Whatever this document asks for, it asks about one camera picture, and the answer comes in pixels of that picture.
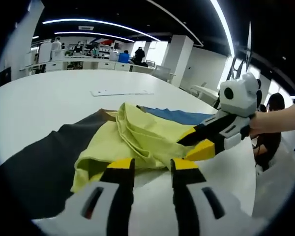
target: yellow cloth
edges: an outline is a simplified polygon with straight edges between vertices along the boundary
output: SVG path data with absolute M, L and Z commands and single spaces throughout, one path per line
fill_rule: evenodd
M 81 152 L 71 191 L 77 192 L 89 179 L 99 179 L 108 163 L 125 158 L 135 158 L 136 168 L 170 169 L 172 158 L 183 158 L 192 149 L 176 143 L 191 127 L 122 104 L 116 122 L 102 125 Z

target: dark gray cloth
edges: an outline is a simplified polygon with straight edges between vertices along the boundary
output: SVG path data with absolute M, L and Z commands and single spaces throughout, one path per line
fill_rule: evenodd
M 65 124 L 1 165 L 31 219 L 52 217 L 64 209 L 65 200 L 72 195 L 74 163 L 108 119 L 100 110 L 76 124 Z

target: blue cloth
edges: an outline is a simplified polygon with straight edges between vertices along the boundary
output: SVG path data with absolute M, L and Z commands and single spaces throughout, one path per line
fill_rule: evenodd
M 170 111 L 168 109 L 153 109 L 149 107 L 142 107 L 147 113 L 151 113 L 157 117 L 172 120 L 180 124 L 198 125 L 203 120 L 211 117 L 212 115 L 203 113 L 190 113 L 183 111 Z

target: black ceiling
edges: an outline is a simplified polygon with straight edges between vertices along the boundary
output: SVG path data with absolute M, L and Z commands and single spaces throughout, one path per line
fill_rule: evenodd
M 146 0 L 75 1 L 42 0 L 45 9 L 36 27 L 39 39 L 54 37 L 57 31 L 79 31 L 78 26 L 94 26 L 94 32 L 121 37 L 136 33 L 102 24 L 63 22 L 43 25 L 46 20 L 61 18 L 94 19 L 125 25 L 146 33 L 185 34 L 197 40 L 176 20 Z M 154 0 L 174 14 L 203 42 L 204 49 L 229 54 L 223 26 L 210 0 Z M 271 63 L 270 69 L 253 59 L 268 78 L 277 80 L 290 93 L 295 88 L 283 80 L 280 69 L 295 84 L 295 0 L 218 0 L 230 28 L 235 50 L 247 45 L 249 21 L 252 24 L 252 49 Z M 170 36 L 155 36 L 170 40 Z M 148 37 L 134 40 L 151 40 Z

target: woman with dark hair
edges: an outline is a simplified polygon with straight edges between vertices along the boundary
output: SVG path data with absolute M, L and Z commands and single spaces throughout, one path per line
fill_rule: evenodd
M 281 94 L 273 94 L 268 102 L 268 111 L 279 111 L 285 108 L 284 98 Z M 264 133 L 258 136 L 257 145 L 254 148 L 256 164 L 265 171 L 269 168 L 269 161 L 275 155 L 281 142 L 281 133 Z

